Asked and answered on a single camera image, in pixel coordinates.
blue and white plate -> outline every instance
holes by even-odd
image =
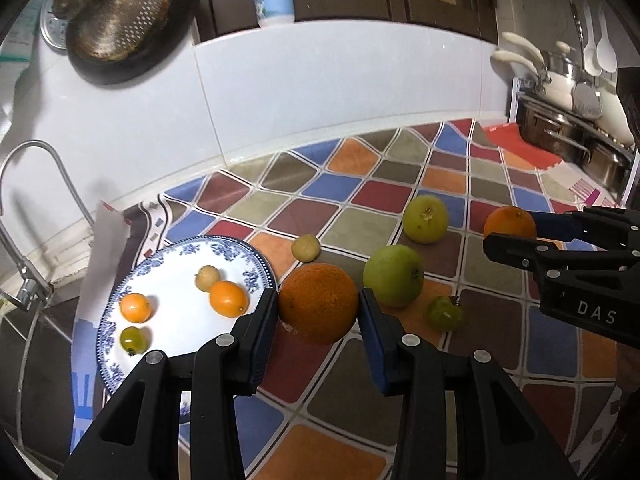
[[[110,394],[138,364],[142,355],[130,357],[120,346],[120,333],[132,325],[120,313],[118,302],[138,292],[149,298],[154,312],[136,326],[148,337],[148,349],[161,349],[169,357],[200,349],[216,336],[228,333],[236,319],[220,316],[209,305],[209,295],[194,284],[198,270],[216,267],[223,280],[242,286],[250,302],[246,314],[255,310],[262,291],[276,286],[271,267],[251,245],[226,236],[187,238],[153,254],[140,263],[111,295],[102,314],[96,340],[100,374]],[[182,394],[180,419],[190,412],[191,393]]]

large orange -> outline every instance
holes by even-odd
[[[249,306],[249,298],[234,282],[215,282],[209,289],[209,304],[220,316],[238,317]]]
[[[282,284],[278,311],[289,332],[309,343],[333,344],[356,321],[358,287],[340,267],[298,267]]]
[[[491,233],[536,238],[536,222],[528,211],[514,206],[504,206],[493,211],[484,223],[484,238]]]

plate rim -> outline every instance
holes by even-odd
[[[164,253],[165,251],[167,251],[168,249],[175,249],[176,247],[179,247],[183,244],[187,244],[188,242],[204,242],[206,240],[226,240],[226,241],[230,241],[230,242],[235,242],[237,244],[239,244],[240,246],[242,246],[243,248],[245,248],[246,250],[248,250],[249,252],[251,252],[256,259],[258,260],[258,262],[260,264],[262,264],[264,266],[264,270],[266,271],[266,275],[267,275],[267,280],[268,282],[270,282],[271,288],[276,288],[276,277],[275,274],[273,273],[273,269],[271,269],[271,266],[269,264],[269,262],[267,261],[267,259],[264,257],[264,255],[255,247],[253,247],[251,244],[247,243],[244,240],[240,240],[239,238],[234,238],[233,236],[225,236],[225,235],[198,235],[198,236],[193,236],[190,238],[185,238],[184,240],[180,240],[179,242],[176,243],[172,243],[170,245],[167,245],[167,247],[164,247],[162,249],[160,249],[159,251],[156,251],[155,253],[153,253],[151,256],[149,256],[148,258],[146,258],[145,260],[142,260],[142,262],[138,263],[135,267],[133,267],[128,273],[127,275],[120,281],[120,283],[118,284],[118,286],[116,288],[113,289],[113,292],[110,294],[109,296],[109,300],[107,301],[106,306],[104,307],[102,314],[100,315],[100,321],[98,322],[98,327],[96,329],[96,333],[95,333],[95,359],[96,359],[96,363],[97,363],[97,368],[98,371],[100,372],[100,377],[102,378],[102,382],[104,384],[104,386],[106,387],[108,393],[110,394],[110,396],[112,396],[116,390],[118,389],[118,387],[113,388],[113,385],[111,384],[111,380],[108,380],[108,378],[106,377],[106,374],[104,372],[104,367],[106,366],[106,361],[104,361],[101,357],[100,357],[100,335],[103,332],[103,326],[102,324],[105,321],[105,316],[107,313],[107,309],[109,308],[110,304],[114,301],[114,298],[116,297],[116,295],[119,293],[120,289],[122,288],[122,286],[124,285],[124,283],[126,283],[128,280],[130,280],[131,278],[134,277],[135,273],[137,272],[138,267],[146,262],[149,261],[151,259],[153,259],[154,257],[156,257],[157,255],[160,255],[162,253]]]

faucet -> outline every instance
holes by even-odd
[[[62,175],[62,179],[65,181],[66,188],[71,193],[74,201],[80,208],[80,211],[86,218],[86,221],[89,222],[89,226],[93,229],[94,227],[94,219],[89,214],[88,209],[82,202],[82,199],[78,195],[76,188],[74,187],[71,179],[69,178],[68,173],[66,172],[64,164],[62,164],[62,160],[58,155],[58,152],[53,149],[48,142],[39,139],[26,140],[18,144],[14,149],[12,149],[9,154],[6,156],[5,160],[0,165],[0,217],[4,214],[4,208],[2,208],[2,179],[4,177],[4,171],[11,160],[11,158],[21,150],[25,148],[30,148],[31,146],[37,146],[38,148],[42,148],[49,152],[49,154],[53,157],[53,160],[58,167],[58,171]],[[31,305],[34,303],[36,299],[47,303],[50,298],[53,296],[53,285],[51,285],[44,276],[40,273],[38,269],[31,263],[31,261],[24,256],[16,247],[14,241],[9,236],[4,224],[0,220],[0,244],[4,246],[6,251],[9,253],[11,259],[15,262],[15,265],[18,268],[18,272],[20,273],[21,278],[23,279],[22,286],[18,293],[15,296],[8,294],[4,290],[0,288],[0,296],[6,298],[8,301],[13,303],[16,307],[22,310],[29,310]]]

metal screw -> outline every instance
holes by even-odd
[[[420,338],[414,334],[404,334],[401,341],[407,346],[418,346],[420,344]]]
[[[218,346],[231,346],[236,340],[231,334],[220,334],[216,338],[216,345]]]
[[[162,361],[162,352],[158,350],[152,350],[147,355],[145,355],[145,361],[150,365],[157,365],[160,361]]]
[[[479,363],[488,363],[491,360],[491,354],[486,350],[476,350],[474,352],[474,359]]]

